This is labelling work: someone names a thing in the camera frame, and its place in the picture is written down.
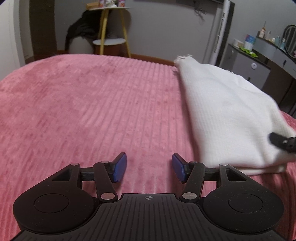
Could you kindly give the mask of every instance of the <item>door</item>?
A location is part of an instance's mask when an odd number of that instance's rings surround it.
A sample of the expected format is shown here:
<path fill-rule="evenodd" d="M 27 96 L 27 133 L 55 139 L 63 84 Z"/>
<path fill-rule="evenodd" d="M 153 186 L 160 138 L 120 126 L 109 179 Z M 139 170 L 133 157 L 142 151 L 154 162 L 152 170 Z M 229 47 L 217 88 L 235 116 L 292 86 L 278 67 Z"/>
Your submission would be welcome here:
<path fill-rule="evenodd" d="M 52 56 L 57 51 L 54 22 L 55 0 L 30 0 L 30 29 L 35 58 Z"/>

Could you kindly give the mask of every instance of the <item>bed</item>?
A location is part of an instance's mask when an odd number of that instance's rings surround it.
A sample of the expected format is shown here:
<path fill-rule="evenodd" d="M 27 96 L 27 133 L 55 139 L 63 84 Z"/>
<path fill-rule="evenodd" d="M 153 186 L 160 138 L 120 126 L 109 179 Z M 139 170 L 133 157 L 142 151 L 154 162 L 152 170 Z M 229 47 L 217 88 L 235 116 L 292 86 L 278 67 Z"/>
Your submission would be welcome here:
<path fill-rule="evenodd" d="M 19 228 L 12 205 L 24 191 L 69 163 L 90 167 L 126 152 L 128 166 L 116 190 L 176 193 L 171 167 L 178 152 L 198 159 L 175 67 L 130 58 L 60 55 L 26 65 L 0 82 L 0 240 Z M 283 113 L 294 129 L 296 120 Z M 253 179 L 285 205 L 277 231 L 296 238 L 296 164 L 282 174 Z M 84 183 L 94 194 L 94 186 Z M 204 185 L 203 196 L 215 188 Z"/>

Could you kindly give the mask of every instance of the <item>white round button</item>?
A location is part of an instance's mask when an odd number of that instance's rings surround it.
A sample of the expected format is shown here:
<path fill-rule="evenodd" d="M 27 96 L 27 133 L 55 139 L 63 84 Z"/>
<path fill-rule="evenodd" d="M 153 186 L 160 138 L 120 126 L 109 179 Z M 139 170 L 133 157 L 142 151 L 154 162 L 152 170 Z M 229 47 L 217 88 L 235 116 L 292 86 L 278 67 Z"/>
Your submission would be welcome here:
<path fill-rule="evenodd" d="M 256 69 L 257 68 L 257 64 L 256 63 L 252 63 L 251 64 L 252 69 Z"/>

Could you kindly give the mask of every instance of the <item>white blanket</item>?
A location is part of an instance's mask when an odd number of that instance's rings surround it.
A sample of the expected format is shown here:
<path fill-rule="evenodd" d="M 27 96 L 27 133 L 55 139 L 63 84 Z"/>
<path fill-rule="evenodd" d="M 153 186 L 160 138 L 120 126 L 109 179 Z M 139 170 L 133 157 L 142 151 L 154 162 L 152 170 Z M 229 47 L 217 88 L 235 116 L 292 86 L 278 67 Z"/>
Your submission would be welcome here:
<path fill-rule="evenodd" d="M 296 161 L 268 139 L 271 132 L 294 137 L 276 102 L 243 77 L 190 56 L 178 57 L 200 162 L 230 164 L 247 175 L 283 172 Z"/>

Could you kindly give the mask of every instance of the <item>round mirror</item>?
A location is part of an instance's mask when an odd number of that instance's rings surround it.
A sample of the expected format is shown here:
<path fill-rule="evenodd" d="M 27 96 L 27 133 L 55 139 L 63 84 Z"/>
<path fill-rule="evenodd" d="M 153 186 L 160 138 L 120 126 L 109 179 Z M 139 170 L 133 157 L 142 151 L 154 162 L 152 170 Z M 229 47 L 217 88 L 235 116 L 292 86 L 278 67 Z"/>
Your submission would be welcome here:
<path fill-rule="evenodd" d="M 287 26 L 283 38 L 286 39 L 285 50 L 291 57 L 296 58 L 296 25 Z"/>

